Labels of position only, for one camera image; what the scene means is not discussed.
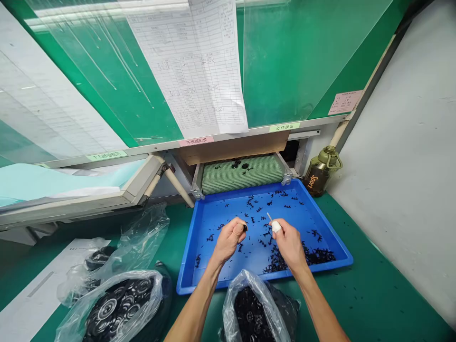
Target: plastic bag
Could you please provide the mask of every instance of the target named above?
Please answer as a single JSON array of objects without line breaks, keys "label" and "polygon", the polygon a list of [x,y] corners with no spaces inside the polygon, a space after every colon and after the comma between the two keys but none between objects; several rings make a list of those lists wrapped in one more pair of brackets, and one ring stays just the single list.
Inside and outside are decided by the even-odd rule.
[{"label": "plastic bag", "polygon": [[[151,279],[150,298],[139,308],[139,304],[129,303],[129,299],[135,291],[136,297],[141,295],[138,294],[141,285],[136,285],[135,290],[128,290],[125,285],[135,279],[144,282]],[[154,270],[114,275],[77,301],[57,328],[55,342],[158,341],[169,318],[171,301],[171,278],[161,262]]]},{"label": "plastic bag", "polygon": [[66,281],[58,286],[59,301],[71,307],[79,298],[112,276],[149,268],[168,231],[170,219],[166,216],[165,208],[165,202],[145,208],[139,217],[121,229],[117,250],[109,257],[94,256],[106,243],[100,237],[93,239],[94,248],[91,249],[90,256],[83,263],[70,268]]},{"label": "plastic bag", "polygon": [[261,280],[256,274],[243,269],[231,281],[223,303],[223,326],[220,332],[222,341],[243,341],[235,311],[238,292],[250,287],[262,304],[266,321],[276,342],[294,342],[300,303],[283,294],[280,290]]}]

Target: pipe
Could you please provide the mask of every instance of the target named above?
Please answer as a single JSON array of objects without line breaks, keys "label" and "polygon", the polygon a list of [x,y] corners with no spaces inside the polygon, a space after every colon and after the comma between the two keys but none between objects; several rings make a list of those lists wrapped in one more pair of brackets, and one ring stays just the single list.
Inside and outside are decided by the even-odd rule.
[{"label": "pipe", "polygon": [[[164,163],[165,160],[154,154],[155,158],[158,159],[158,161],[160,163]],[[185,191],[184,187],[182,186],[182,184],[179,182],[179,180],[177,179],[176,175],[172,172],[171,169],[167,169],[165,171],[165,175],[166,177],[168,177],[168,179],[170,180],[171,184],[176,188],[177,192],[182,196],[182,198],[185,200],[185,202],[187,202],[187,205],[190,207],[190,208],[194,208],[195,207],[195,203],[193,203],[193,201],[191,200],[190,196],[188,195],[188,193]]]},{"label": "pipe", "polygon": [[145,196],[150,197],[152,195],[152,191],[157,186],[159,180],[160,180],[160,176],[159,175],[155,175],[152,178],[151,183],[149,184],[149,186],[147,187],[146,191],[144,192]]}]

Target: black round parts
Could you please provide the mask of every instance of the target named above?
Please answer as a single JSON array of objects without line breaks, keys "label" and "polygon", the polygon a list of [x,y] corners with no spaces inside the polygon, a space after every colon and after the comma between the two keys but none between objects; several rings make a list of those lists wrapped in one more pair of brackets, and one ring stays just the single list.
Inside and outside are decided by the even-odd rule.
[{"label": "black round parts", "polygon": [[109,342],[151,297],[153,277],[128,279],[98,299],[86,322],[83,342]]},{"label": "black round parts", "polygon": [[116,251],[117,247],[106,246],[95,251],[91,255],[85,258],[85,266],[89,271],[95,271],[96,269],[103,266],[112,253]]}]

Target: paper document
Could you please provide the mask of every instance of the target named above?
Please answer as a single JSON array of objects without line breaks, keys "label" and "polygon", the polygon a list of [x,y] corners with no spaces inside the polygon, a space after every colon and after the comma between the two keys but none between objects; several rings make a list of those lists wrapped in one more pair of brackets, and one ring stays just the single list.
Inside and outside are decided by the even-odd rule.
[{"label": "paper document", "polygon": [[248,131],[235,0],[125,14],[185,139]]},{"label": "paper document", "polygon": [[[48,160],[127,147],[1,3],[0,32],[0,120]],[[23,149],[13,161],[28,162]]]},{"label": "paper document", "polygon": [[60,305],[58,285],[66,281],[70,267],[80,264],[91,253],[91,247],[89,239],[73,240],[0,312],[2,341],[32,340]]}]

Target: green label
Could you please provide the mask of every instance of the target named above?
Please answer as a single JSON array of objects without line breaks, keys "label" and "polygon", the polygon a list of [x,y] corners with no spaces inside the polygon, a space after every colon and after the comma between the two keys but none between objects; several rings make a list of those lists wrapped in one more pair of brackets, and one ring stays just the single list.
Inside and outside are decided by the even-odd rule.
[{"label": "green label", "polygon": [[269,132],[288,131],[299,128],[301,123],[282,123],[280,125],[269,126]]},{"label": "green label", "polygon": [[98,161],[106,160],[106,159],[125,157],[126,155],[127,154],[124,151],[116,151],[116,152],[94,154],[94,155],[91,155],[91,156],[87,156],[87,158],[90,159],[93,162],[98,162]]}]

